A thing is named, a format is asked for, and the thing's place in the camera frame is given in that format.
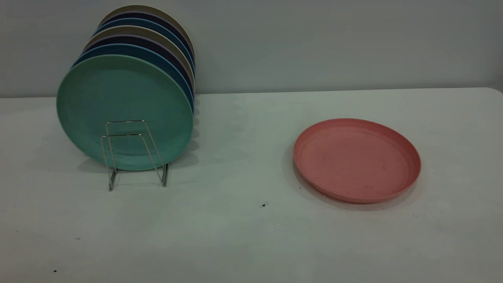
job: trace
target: plate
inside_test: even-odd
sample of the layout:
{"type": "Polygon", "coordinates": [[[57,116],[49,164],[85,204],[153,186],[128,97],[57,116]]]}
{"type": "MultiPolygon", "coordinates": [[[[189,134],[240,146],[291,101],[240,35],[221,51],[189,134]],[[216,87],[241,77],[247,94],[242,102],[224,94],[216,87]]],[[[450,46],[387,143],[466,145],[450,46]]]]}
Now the plate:
{"type": "Polygon", "coordinates": [[[103,18],[99,26],[122,18],[141,18],[151,20],[166,27],[184,42],[187,48],[190,49],[192,56],[194,56],[194,46],[190,41],[189,35],[185,32],[185,29],[180,25],[180,23],[173,19],[173,17],[163,11],[144,5],[124,6],[111,11],[103,18]]]}
{"type": "Polygon", "coordinates": [[[187,97],[187,100],[190,103],[192,112],[194,113],[194,97],[189,88],[189,85],[187,84],[187,81],[184,79],[182,74],[180,74],[180,71],[175,66],[173,66],[173,64],[170,61],[166,60],[158,53],[149,50],[145,47],[124,43],[97,46],[95,48],[88,50],[86,53],[82,54],[77,59],[77,61],[75,61],[73,66],[95,56],[111,55],[111,54],[127,55],[138,59],[142,59],[163,70],[183,90],[185,96],[187,97]]]}
{"type": "MultiPolygon", "coordinates": [[[[130,35],[118,35],[118,36],[105,37],[101,40],[98,40],[98,41],[94,42],[93,44],[89,45],[83,52],[86,53],[87,51],[89,51],[93,48],[103,46],[103,45],[108,45],[108,44],[136,45],[136,46],[140,46],[143,48],[147,48],[150,51],[153,51],[154,53],[164,57],[164,59],[166,59],[166,61],[168,61],[171,65],[173,65],[176,68],[176,70],[180,74],[180,76],[183,77],[183,81],[179,81],[178,79],[175,79],[175,81],[177,81],[177,83],[180,84],[182,89],[184,89],[185,84],[187,84],[187,87],[189,87],[189,92],[190,92],[190,96],[191,96],[189,98],[189,101],[194,99],[194,90],[191,88],[191,86],[188,85],[188,82],[190,82],[189,76],[187,75],[186,72],[183,72],[183,71],[180,72],[180,70],[183,70],[182,65],[178,62],[178,60],[176,60],[175,56],[171,52],[169,52],[169,50],[165,49],[162,45],[158,44],[157,42],[143,38],[143,37],[130,36],[130,35]]],[[[165,64],[165,62],[163,60],[158,60],[157,58],[153,58],[153,60],[150,59],[147,61],[154,64],[154,65],[157,65],[157,63],[159,63],[160,65],[165,64]]]]}
{"type": "Polygon", "coordinates": [[[374,203],[392,199],[416,182],[421,160],[398,132],[359,119],[333,119],[306,129],[294,146],[302,176],[333,198],[374,203]]]}
{"type": "Polygon", "coordinates": [[[95,36],[93,36],[87,45],[84,47],[84,50],[87,49],[87,47],[93,43],[95,43],[98,40],[101,40],[105,37],[109,36],[114,36],[114,35],[135,35],[135,36],[140,36],[143,38],[150,39],[152,41],[155,41],[159,43],[160,45],[164,46],[167,50],[169,50],[177,60],[180,62],[180,64],[183,65],[183,70],[180,70],[180,72],[185,71],[189,77],[190,77],[190,84],[192,86],[192,89],[195,89],[194,85],[194,73],[192,72],[192,68],[190,67],[189,61],[185,57],[185,55],[182,53],[182,51],[169,39],[164,37],[162,34],[155,32],[150,29],[142,28],[142,27],[137,27],[137,26],[120,26],[120,27],[113,27],[106,29],[95,36]]]}
{"type": "MultiPolygon", "coordinates": [[[[103,164],[101,136],[107,134],[107,121],[147,121],[164,163],[184,151],[192,134],[190,104],[179,85],[160,68],[132,56],[101,55],[75,65],[59,86],[56,108],[73,144],[103,164]]],[[[110,134],[141,133],[156,166],[161,165],[144,124],[115,124],[109,130],[110,134]]],[[[154,168],[140,137],[111,140],[118,169],[154,168]]],[[[110,151],[105,150],[111,165],[110,151]]]]}
{"type": "Polygon", "coordinates": [[[192,55],[190,52],[187,50],[186,46],[181,42],[181,40],[174,35],[173,32],[170,30],[166,29],[165,27],[161,26],[160,24],[157,24],[155,22],[149,21],[149,20],[144,20],[144,19],[137,19],[137,18],[126,18],[126,19],[119,19],[119,20],[114,20],[111,22],[108,22],[102,26],[100,26],[95,34],[106,30],[108,28],[113,28],[117,26],[138,26],[138,27],[143,27],[147,29],[151,29],[153,31],[156,31],[163,36],[165,36],[167,39],[171,40],[179,49],[180,51],[185,55],[187,60],[189,61],[189,64],[192,67],[192,72],[195,75],[195,63],[194,63],[194,58],[192,58],[192,55]]]}

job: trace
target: white table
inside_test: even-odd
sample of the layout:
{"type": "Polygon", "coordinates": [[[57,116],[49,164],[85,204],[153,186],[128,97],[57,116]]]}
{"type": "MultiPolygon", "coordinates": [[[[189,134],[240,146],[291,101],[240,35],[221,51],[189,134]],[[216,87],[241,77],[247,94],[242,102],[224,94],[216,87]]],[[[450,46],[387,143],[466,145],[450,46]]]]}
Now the white table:
{"type": "Polygon", "coordinates": [[[502,93],[213,94],[196,105],[167,188],[134,172],[108,192],[54,98],[0,99],[0,282],[501,280],[502,93]],[[372,205],[311,189],[292,145],[337,117],[407,137],[423,162],[416,188],[372,205]]]}

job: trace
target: wall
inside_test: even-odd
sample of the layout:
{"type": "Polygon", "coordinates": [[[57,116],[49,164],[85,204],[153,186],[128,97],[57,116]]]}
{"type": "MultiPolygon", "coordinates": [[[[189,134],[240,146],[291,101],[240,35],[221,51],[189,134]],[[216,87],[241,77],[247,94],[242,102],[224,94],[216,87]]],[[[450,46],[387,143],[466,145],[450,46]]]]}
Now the wall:
{"type": "Polygon", "coordinates": [[[182,23],[199,93],[488,86],[501,0],[3,0],[0,96],[55,95],[98,22],[144,3],[182,23]]]}

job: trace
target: green plate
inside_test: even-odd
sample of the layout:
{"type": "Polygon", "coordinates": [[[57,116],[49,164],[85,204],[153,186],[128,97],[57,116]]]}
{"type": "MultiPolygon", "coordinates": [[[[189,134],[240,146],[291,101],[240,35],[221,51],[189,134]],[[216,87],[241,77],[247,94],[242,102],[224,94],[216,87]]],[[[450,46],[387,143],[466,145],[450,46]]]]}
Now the green plate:
{"type": "MultiPolygon", "coordinates": [[[[192,134],[192,110],[182,89],[161,69],[130,56],[101,55],[74,66],[59,86],[56,108],[70,140],[103,164],[101,136],[108,121],[145,120],[164,163],[184,151],[192,134]]],[[[161,166],[144,123],[109,124],[109,133],[142,134],[161,166]]],[[[108,140],[103,142],[113,166],[108,140]]],[[[141,137],[113,137],[111,143],[118,169],[154,168],[141,137]]]]}

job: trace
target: pink plate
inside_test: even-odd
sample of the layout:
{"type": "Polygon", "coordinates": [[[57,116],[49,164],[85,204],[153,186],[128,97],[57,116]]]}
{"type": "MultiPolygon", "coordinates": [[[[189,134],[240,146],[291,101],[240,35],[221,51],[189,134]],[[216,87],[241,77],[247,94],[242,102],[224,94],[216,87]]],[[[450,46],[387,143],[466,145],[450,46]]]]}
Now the pink plate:
{"type": "Polygon", "coordinates": [[[419,154],[404,136],[359,119],[307,128],[295,142],[294,160],[318,191],[355,203],[394,198],[412,187],[421,171],[419,154]]]}

